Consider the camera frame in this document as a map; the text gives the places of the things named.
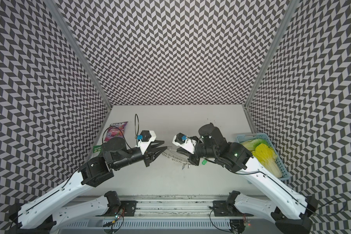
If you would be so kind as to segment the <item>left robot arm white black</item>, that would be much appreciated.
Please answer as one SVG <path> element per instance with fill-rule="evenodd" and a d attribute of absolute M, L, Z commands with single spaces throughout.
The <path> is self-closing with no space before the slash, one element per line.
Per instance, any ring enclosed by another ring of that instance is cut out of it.
<path fill-rule="evenodd" d="M 152 136 L 145 137 L 131 149 L 127 148 L 124 138 L 110 139 L 101 145 L 98 156 L 87 161 L 66 181 L 31 202 L 11 205 L 9 233 L 51 234 L 75 221 L 111 214 L 121 206 L 115 191 L 79 205 L 67 206 L 67 203 L 111 179 L 114 171 L 141 161 L 149 166 L 166 149 L 164 141 Z"/>

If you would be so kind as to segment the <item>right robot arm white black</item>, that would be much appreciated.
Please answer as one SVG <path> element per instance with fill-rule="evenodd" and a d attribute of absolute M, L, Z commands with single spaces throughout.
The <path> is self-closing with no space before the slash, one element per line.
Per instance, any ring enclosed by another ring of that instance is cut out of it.
<path fill-rule="evenodd" d="M 199 129 L 199 137 L 178 133 L 173 138 L 177 152 L 198 166 L 200 160 L 214 159 L 214 163 L 256 186 L 268 200 L 249 197 L 233 191 L 226 200 L 230 213 L 252 214 L 272 222 L 284 234 L 308 234 L 313 222 L 318 200 L 303 196 L 290 189 L 268 171 L 243 145 L 228 142 L 219 128 L 212 123 Z"/>

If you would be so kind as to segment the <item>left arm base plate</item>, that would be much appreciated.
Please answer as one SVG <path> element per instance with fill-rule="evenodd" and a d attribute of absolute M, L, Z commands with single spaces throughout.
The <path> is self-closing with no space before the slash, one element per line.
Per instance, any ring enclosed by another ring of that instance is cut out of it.
<path fill-rule="evenodd" d="M 116 216 L 123 215 L 124 217 L 134 216 L 136 212 L 137 201 L 135 200 L 124 200 L 108 205 L 108 211 L 99 216 Z"/>

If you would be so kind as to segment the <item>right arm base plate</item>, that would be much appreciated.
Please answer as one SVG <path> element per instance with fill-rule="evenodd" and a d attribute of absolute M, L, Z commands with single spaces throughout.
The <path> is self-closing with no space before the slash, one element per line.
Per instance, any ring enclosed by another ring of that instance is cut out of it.
<path fill-rule="evenodd" d="M 223 200 L 215 200 L 213 201 L 212 210 L 214 216 L 217 217 L 243 217 L 248 216 L 252 217 L 252 214 L 244 214 L 241 213 L 232 203 L 228 203 Z"/>

